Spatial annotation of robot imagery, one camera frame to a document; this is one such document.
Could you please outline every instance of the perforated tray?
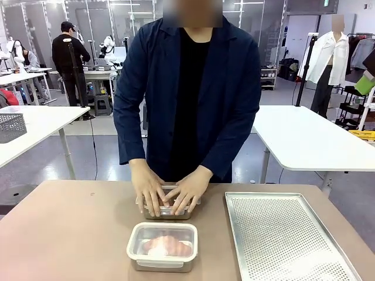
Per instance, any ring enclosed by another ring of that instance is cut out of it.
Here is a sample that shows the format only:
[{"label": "perforated tray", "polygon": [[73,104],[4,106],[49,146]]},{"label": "perforated tray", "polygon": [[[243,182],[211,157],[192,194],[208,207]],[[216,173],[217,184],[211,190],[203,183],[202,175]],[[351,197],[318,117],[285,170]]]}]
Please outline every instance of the perforated tray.
[{"label": "perforated tray", "polygon": [[243,281],[360,281],[301,194],[226,193]]}]

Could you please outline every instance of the green object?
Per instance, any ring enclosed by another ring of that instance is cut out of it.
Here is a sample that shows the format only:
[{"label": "green object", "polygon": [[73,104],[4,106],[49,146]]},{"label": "green object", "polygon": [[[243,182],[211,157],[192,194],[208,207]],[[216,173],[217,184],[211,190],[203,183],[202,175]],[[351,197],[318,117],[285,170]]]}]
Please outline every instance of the green object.
[{"label": "green object", "polygon": [[375,87],[375,81],[371,81],[366,76],[363,76],[354,87],[361,95],[368,95],[371,89]]}]

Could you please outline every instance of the man's right hand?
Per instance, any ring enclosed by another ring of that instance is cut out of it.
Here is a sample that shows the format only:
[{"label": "man's right hand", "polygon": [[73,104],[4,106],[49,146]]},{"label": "man's right hand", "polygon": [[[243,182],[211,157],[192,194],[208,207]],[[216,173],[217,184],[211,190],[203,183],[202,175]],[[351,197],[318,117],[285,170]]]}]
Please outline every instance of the man's right hand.
[{"label": "man's right hand", "polygon": [[146,199],[147,209],[152,217],[160,216],[158,195],[165,201],[165,194],[161,185],[165,182],[150,169],[145,159],[132,159],[129,161],[131,181],[138,197],[138,207],[143,212],[143,198]]}]

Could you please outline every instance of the white shirt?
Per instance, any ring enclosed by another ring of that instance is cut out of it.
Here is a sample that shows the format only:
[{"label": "white shirt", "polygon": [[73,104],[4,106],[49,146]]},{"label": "white shirt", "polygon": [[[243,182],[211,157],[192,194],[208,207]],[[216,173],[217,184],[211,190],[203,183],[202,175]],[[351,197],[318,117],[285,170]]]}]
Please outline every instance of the white shirt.
[{"label": "white shirt", "polygon": [[[299,69],[298,76],[300,77],[303,76],[305,71],[308,51],[306,51],[304,61]],[[324,34],[315,42],[306,80],[312,81],[315,84],[318,83],[332,56],[333,67],[329,85],[343,84],[345,82],[347,61],[349,59],[349,38],[344,33],[341,33],[341,38],[336,42],[332,31]]]}]

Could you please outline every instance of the plastic basket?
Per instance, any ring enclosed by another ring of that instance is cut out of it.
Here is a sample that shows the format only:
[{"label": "plastic basket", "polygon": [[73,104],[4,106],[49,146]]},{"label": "plastic basket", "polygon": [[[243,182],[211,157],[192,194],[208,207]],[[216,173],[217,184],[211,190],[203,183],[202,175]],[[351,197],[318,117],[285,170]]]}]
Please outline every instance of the plastic basket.
[{"label": "plastic basket", "polygon": [[23,114],[0,113],[0,143],[8,143],[27,133]]}]

